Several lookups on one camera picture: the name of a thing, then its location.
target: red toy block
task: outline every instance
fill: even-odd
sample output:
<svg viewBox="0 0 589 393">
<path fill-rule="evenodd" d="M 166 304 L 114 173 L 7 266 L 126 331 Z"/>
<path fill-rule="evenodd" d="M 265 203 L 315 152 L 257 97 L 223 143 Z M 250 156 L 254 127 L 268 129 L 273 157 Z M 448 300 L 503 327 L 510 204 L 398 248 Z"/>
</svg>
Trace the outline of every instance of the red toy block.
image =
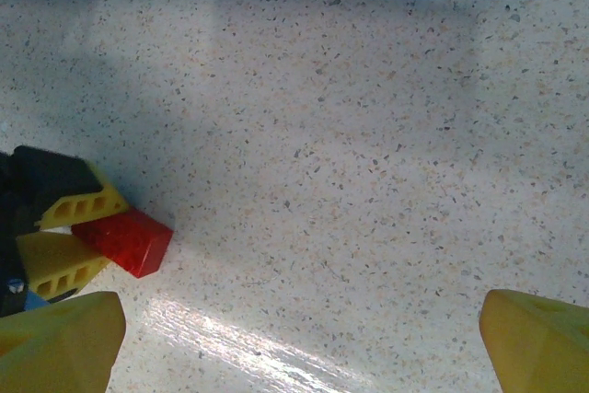
<svg viewBox="0 0 589 393">
<path fill-rule="evenodd" d="M 141 278 L 159 269 L 173 231 L 131 208 L 123 214 L 73 225 L 72 233 Z"/>
</svg>

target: speckled floor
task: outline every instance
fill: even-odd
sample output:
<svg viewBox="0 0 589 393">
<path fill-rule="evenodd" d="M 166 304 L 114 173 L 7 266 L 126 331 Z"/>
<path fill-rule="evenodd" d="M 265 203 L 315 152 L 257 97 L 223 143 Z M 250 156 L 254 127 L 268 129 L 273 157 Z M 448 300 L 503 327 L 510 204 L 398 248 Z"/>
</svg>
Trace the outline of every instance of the speckled floor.
<svg viewBox="0 0 589 393">
<path fill-rule="evenodd" d="M 0 0 L 0 148 L 173 225 L 110 392 L 498 392 L 508 287 L 589 305 L 589 0 Z"/>
</svg>

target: plastic block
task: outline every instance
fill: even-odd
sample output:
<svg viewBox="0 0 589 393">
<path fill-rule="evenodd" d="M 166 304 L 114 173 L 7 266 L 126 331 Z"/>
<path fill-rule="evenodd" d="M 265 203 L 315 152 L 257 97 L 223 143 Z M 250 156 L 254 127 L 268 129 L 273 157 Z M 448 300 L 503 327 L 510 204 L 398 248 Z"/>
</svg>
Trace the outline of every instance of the plastic block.
<svg viewBox="0 0 589 393">
<path fill-rule="evenodd" d="M 589 392 L 589 308 L 492 290 L 480 333 L 504 393 Z"/>
<path fill-rule="evenodd" d="M 113 292 L 0 319 L 3 393 L 104 393 L 125 333 Z"/>
<path fill-rule="evenodd" d="M 137 278 L 156 272 L 172 230 L 132 208 L 124 214 L 73 225 L 72 233 Z"/>
<path fill-rule="evenodd" d="M 17 238 L 29 290 L 49 302 L 79 292 L 110 260 L 73 235 L 38 232 Z"/>
<path fill-rule="evenodd" d="M 59 199 L 43 214 L 38 222 L 40 229 L 84 223 L 129 210 L 129 204 L 109 183 L 106 176 L 93 164 L 87 162 L 87 166 L 100 182 L 102 191 Z"/>
<path fill-rule="evenodd" d="M 29 291 L 27 293 L 27 301 L 25 302 L 25 311 L 34 310 L 35 308 L 45 307 L 48 306 L 49 302 L 45 301 L 43 298 L 35 294 L 34 292 Z"/>
<path fill-rule="evenodd" d="M 17 192 L 39 218 L 62 197 L 102 191 L 100 181 L 81 158 L 19 146 L 10 160 Z"/>
<path fill-rule="evenodd" d="M 10 156 L 4 152 L 0 152 L 0 195 L 10 191 L 10 172 L 9 172 Z"/>
<path fill-rule="evenodd" d="M 24 235 L 124 212 L 129 204 L 94 165 L 19 146 L 0 193 L 0 234 Z"/>
<path fill-rule="evenodd" d="M 0 238 L 0 284 L 0 317 L 22 312 L 29 281 L 13 238 Z"/>
</svg>

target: hole in block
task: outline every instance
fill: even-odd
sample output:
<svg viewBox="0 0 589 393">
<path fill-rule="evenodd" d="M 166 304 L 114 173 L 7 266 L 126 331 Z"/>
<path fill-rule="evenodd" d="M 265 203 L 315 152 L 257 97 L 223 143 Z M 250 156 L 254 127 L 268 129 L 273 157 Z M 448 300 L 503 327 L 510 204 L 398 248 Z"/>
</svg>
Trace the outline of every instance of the hole in block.
<svg viewBox="0 0 589 393">
<path fill-rule="evenodd" d="M 83 214 L 85 214 L 86 213 L 87 206 L 88 206 L 87 201 L 77 202 L 75 204 L 74 214 L 75 215 L 83 215 Z"/>
<path fill-rule="evenodd" d="M 67 275 L 57 280 L 57 292 L 61 292 L 62 290 L 67 290 Z"/>
<path fill-rule="evenodd" d="M 92 212 L 101 211 L 104 209 L 104 206 L 107 203 L 107 199 L 105 197 L 97 197 L 94 199 L 94 203 L 92 204 Z"/>
<path fill-rule="evenodd" d="M 4 356 L 11 350 L 16 349 L 19 345 L 24 344 L 29 339 L 29 335 L 15 336 L 12 332 L 5 336 L 0 335 L 0 356 Z"/>
<path fill-rule="evenodd" d="M 550 301 L 549 299 L 535 299 L 532 304 L 545 312 L 563 312 L 566 307 L 556 301 Z"/>
<path fill-rule="evenodd" d="M 75 295 L 76 292 L 77 288 L 70 289 L 67 292 L 63 292 L 61 295 L 57 295 L 51 299 L 48 299 L 47 301 L 49 301 L 51 304 L 59 303 L 60 301 L 63 301 L 64 299 L 67 299 L 70 296 Z"/>
<path fill-rule="evenodd" d="M 62 202 L 57 209 L 55 209 L 55 218 L 65 218 L 72 212 L 72 202 Z"/>
<path fill-rule="evenodd" d="M 52 282 L 46 281 L 45 283 L 39 284 L 37 287 L 37 295 L 39 296 L 47 296 L 52 292 Z"/>
<path fill-rule="evenodd" d="M 82 267 L 75 271 L 74 283 L 80 283 L 88 277 L 88 267 Z"/>
</svg>

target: terrazzo floor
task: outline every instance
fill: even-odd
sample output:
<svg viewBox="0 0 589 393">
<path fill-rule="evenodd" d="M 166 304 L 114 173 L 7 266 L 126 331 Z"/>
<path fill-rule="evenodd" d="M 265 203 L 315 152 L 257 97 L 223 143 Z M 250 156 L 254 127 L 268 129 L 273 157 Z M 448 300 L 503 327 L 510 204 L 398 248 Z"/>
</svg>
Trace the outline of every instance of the terrazzo floor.
<svg viewBox="0 0 589 393">
<path fill-rule="evenodd" d="M 109 392 L 499 392 L 491 288 L 589 305 L 589 0 L 0 0 L 0 149 L 176 230 Z"/>
</svg>

